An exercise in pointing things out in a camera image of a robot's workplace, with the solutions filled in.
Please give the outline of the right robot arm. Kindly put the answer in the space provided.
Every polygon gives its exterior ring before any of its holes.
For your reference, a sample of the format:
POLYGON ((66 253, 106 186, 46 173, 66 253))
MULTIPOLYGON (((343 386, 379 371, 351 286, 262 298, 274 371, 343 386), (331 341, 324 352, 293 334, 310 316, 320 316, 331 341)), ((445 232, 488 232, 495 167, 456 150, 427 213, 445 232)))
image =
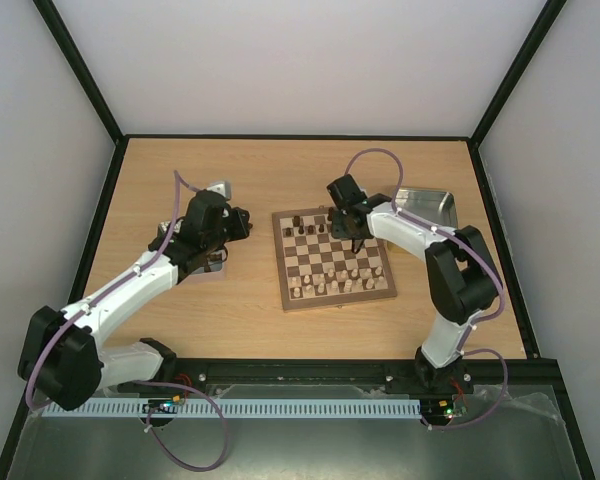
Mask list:
POLYGON ((395 244, 426 265, 436 316, 415 355, 418 384, 430 392, 461 378, 462 347, 469 331, 503 293, 495 263, 479 229, 454 229, 428 222, 399 208, 384 194, 364 193, 352 175, 327 186, 334 203, 332 233, 358 252, 368 239, 395 244))

